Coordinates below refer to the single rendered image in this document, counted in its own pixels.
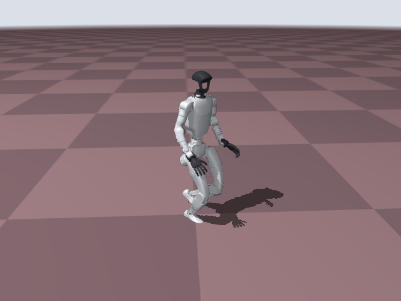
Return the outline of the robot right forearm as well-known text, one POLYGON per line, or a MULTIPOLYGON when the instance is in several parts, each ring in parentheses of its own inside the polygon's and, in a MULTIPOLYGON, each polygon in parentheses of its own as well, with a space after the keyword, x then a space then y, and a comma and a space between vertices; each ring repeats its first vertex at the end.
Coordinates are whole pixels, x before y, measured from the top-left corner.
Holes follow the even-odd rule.
POLYGON ((187 143, 187 138, 184 137, 184 131, 181 128, 177 128, 175 130, 175 136, 177 139, 177 142, 180 144, 180 148, 182 148, 182 152, 189 158, 190 156, 193 156, 193 153, 190 151, 190 147, 188 146, 187 143))

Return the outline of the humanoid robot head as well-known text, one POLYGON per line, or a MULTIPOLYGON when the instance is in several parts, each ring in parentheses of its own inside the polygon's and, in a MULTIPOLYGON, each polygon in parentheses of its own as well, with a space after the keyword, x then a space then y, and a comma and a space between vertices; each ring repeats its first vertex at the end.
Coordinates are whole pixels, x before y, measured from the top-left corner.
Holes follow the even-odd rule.
POLYGON ((205 71, 197 71, 193 74, 192 79, 197 81, 199 83, 199 88, 197 89, 194 96, 196 96, 197 94, 200 95, 197 98, 201 98, 204 99, 206 98, 206 96, 204 95, 204 93, 207 93, 209 90, 209 85, 210 85, 210 81, 212 80, 212 77, 210 76, 210 74, 208 74, 205 71), (203 89, 202 88, 202 83, 206 83, 207 82, 207 88, 203 89))

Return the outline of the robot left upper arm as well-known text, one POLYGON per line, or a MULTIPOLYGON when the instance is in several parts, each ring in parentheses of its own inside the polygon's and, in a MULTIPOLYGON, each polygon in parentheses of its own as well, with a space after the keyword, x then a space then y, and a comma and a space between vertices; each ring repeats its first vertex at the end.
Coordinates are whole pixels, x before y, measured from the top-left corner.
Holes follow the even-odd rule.
POLYGON ((217 105, 217 98, 210 96, 213 100, 212 104, 212 114, 211 114, 211 121, 210 121, 210 126, 214 126, 218 124, 217 118, 216 118, 216 105, 217 105))

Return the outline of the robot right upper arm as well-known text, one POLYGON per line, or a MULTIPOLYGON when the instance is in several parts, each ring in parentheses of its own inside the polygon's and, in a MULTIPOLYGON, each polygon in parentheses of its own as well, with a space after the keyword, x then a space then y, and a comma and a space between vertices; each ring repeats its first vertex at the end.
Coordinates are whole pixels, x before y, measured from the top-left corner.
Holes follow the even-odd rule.
POLYGON ((192 111, 193 104, 194 104, 194 101, 192 101, 192 100, 184 100, 184 101, 182 101, 180 103, 180 105, 179 105, 179 115, 177 117, 177 121, 176 121, 176 124, 175 124, 174 132, 175 132, 175 130, 177 128, 181 128, 184 131, 184 134, 185 134, 185 129, 182 126, 186 122, 189 112, 192 111))

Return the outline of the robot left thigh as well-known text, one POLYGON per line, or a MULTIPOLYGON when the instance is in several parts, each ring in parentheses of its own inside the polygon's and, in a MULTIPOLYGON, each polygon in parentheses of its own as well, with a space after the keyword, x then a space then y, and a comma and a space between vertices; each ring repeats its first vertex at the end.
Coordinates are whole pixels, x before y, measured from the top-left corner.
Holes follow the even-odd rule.
POLYGON ((206 153, 202 158, 208 159, 208 168, 214 179, 214 183, 211 184, 210 190, 213 194, 219 194, 222 192, 224 186, 224 172, 219 155, 214 147, 207 145, 206 153))

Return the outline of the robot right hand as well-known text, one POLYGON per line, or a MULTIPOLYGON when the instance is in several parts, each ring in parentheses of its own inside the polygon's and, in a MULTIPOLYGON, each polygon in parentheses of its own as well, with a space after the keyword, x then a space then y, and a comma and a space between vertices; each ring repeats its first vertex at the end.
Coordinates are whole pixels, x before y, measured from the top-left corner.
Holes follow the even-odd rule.
MULTIPOLYGON (((192 153, 193 153, 193 152, 192 152, 192 153)), ((185 155, 185 156, 186 156, 186 155, 185 155)), ((202 163, 204 163, 205 165, 207 165, 207 163, 206 163, 205 161, 199 159, 199 158, 196 158, 196 156, 194 155, 194 153, 193 153, 193 156, 190 156, 189 158, 186 156, 186 158, 188 159, 189 162, 191 162, 191 166, 194 168, 195 173, 197 174, 198 177, 199 177, 199 175, 198 175, 197 170, 199 171, 199 173, 200 173, 201 176, 202 176, 202 173, 201 173, 200 169, 201 169, 202 172, 205 174, 205 172, 204 172, 204 170, 201 168, 201 166, 202 166, 202 167, 206 170, 206 172, 207 172, 207 169, 206 169, 205 166, 202 164, 202 163), (201 163, 201 162, 202 162, 202 163, 201 163), (197 170, 196 170, 196 168, 197 168, 197 170), (199 168, 200 168, 200 169, 199 169, 199 168)))

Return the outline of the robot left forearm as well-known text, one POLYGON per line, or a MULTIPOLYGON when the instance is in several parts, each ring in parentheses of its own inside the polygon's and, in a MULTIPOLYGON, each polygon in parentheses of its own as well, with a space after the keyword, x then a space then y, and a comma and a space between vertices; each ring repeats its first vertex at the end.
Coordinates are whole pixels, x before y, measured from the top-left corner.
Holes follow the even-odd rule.
MULTIPOLYGON (((217 120, 217 121, 218 121, 218 120, 217 120)), ((219 122, 218 122, 217 125, 215 125, 215 126, 212 128, 212 131, 214 131, 215 137, 216 137, 216 139, 218 140, 219 145, 220 145, 220 146, 224 146, 224 143, 221 142, 221 139, 224 139, 224 136, 223 136, 223 134, 222 134, 222 132, 221 132, 221 128, 220 128, 219 122)), ((225 140, 226 140, 226 139, 225 139, 225 140)))

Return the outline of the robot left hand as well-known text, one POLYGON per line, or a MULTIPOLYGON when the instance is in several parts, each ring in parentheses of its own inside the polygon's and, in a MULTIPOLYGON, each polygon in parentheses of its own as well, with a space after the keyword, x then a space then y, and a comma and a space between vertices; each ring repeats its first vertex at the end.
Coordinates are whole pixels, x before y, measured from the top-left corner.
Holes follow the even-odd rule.
POLYGON ((228 147, 231 151, 233 151, 233 153, 235 153, 236 158, 240 156, 240 150, 234 144, 229 143, 229 141, 225 139, 221 139, 221 142, 224 143, 223 147, 228 147))

